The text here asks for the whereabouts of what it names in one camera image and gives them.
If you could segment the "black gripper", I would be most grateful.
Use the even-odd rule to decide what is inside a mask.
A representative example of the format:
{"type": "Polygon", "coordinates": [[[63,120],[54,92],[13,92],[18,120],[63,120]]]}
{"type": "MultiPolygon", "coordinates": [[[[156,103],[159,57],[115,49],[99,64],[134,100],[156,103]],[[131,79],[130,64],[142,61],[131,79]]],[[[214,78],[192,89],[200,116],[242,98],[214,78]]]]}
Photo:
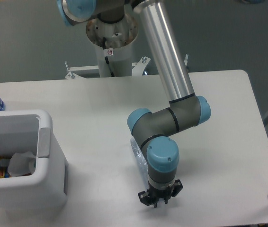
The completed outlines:
{"type": "Polygon", "coordinates": [[[149,189],[147,191],[139,192],[138,197],[142,204],[146,206],[152,205],[154,208],[157,208],[157,203],[160,198],[163,198],[164,203],[168,204],[169,199],[176,197],[182,189],[182,182],[178,179],[175,180],[172,186],[168,186],[163,190],[156,189],[149,185],[149,189]]]}

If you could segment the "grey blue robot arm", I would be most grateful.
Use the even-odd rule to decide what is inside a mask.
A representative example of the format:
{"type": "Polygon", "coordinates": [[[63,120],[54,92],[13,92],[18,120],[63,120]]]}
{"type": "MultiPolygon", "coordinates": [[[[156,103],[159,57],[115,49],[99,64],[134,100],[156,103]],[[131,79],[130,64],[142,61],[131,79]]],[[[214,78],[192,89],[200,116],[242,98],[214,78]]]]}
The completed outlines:
{"type": "Polygon", "coordinates": [[[101,77],[130,76],[136,20],[125,12],[130,5],[142,20],[148,45],[159,72],[169,107],[152,113],[140,108],[128,119],[128,128],[147,163],[148,188],[138,194],[141,203],[156,206],[182,190],[175,178],[179,149],[171,136],[206,122],[207,100],[196,96],[181,59],[164,3],[161,0],[59,0],[59,12],[68,26],[86,23],[86,35],[96,49],[101,77]]]}

